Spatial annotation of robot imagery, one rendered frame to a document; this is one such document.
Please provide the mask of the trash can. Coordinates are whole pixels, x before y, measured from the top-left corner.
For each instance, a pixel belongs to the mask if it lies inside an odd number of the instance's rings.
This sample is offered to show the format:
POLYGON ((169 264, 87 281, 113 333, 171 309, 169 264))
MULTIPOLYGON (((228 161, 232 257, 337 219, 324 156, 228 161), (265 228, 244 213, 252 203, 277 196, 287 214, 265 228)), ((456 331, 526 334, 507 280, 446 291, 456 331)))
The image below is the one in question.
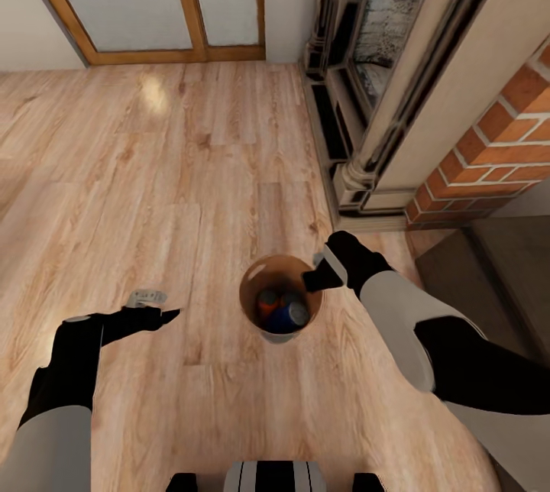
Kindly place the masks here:
POLYGON ((322 305, 322 290, 306 291, 302 275, 313 269, 304 261, 288 254, 272 254, 255 261, 241 278, 239 285, 239 302, 250 324, 269 343, 284 344, 306 329, 319 314, 322 305), (256 267, 265 264, 264 269, 257 272, 250 280, 248 276, 256 267), (290 334, 273 334, 265 332, 257 326, 257 298, 265 290, 274 291, 278 298, 283 294, 293 292, 299 296, 307 312, 307 322, 304 326, 290 334))

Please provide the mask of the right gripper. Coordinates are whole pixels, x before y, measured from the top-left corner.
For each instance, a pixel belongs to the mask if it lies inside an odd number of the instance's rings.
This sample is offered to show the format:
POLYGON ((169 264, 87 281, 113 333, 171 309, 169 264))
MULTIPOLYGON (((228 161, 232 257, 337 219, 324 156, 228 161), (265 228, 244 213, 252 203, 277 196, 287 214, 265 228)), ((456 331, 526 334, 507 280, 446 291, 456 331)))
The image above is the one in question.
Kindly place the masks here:
POLYGON ((328 288, 339 288, 343 286, 343 282, 340 277, 331 278, 326 276, 320 265, 317 266, 316 270, 306 271, 302 274, 303 282, 306 287, 306 291, 314 292, 317 290, 327 290, 328 288))

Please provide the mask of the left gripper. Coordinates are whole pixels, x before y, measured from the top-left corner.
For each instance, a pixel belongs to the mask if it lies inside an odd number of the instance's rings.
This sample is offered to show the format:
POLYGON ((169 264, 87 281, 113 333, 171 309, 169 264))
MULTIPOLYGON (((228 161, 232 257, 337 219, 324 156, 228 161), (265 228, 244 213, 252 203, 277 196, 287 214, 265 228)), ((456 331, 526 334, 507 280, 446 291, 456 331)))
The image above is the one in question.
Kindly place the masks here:
POLYGON ((157 331, 162 325, 170 323, 180 314, 180 309, 160 313, 160 308, 146 306, 145 308, 126 308, 123 306, 118 314, 125 318, 126 329, 121 338, 144 331, 157 331))

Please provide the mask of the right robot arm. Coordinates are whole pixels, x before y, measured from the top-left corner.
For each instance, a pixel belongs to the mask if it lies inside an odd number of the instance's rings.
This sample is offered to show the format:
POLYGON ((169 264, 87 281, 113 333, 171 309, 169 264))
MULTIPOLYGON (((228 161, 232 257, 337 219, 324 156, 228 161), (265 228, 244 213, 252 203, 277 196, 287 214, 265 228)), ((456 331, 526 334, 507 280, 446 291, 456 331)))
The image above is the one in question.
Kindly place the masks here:
POLYGON ((491 343, 355 235, 333 234, 312 263, 306 291, 353 289, 403 377, 435 394, 526 492, 550 492, 550 369, 491 343))

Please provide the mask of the robot trunk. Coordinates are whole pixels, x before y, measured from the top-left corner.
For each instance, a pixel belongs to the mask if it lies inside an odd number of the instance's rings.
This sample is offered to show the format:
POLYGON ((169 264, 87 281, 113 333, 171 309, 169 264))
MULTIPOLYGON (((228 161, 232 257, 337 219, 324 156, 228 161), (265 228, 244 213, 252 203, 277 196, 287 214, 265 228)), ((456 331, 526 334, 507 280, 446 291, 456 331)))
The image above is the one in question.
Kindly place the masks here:
POLYGON ((233 461, 223 492, 328 492, 317 461, 233 461))

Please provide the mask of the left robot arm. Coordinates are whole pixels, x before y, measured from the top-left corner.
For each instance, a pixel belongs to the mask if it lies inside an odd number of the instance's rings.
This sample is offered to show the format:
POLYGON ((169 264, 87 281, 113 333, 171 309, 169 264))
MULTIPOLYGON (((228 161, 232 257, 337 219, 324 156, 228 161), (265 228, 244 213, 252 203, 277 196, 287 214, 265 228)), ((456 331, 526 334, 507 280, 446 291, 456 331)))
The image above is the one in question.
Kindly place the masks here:
POLYGON ((91 421, 101 348, 170 323, 180 309, 161 314, 144 303, 166 300, 162 291, 133 289, 121 311, 62 321, 50 365, 32 377, 27 410, 0 469, 0 492, 92 492, 91 421))

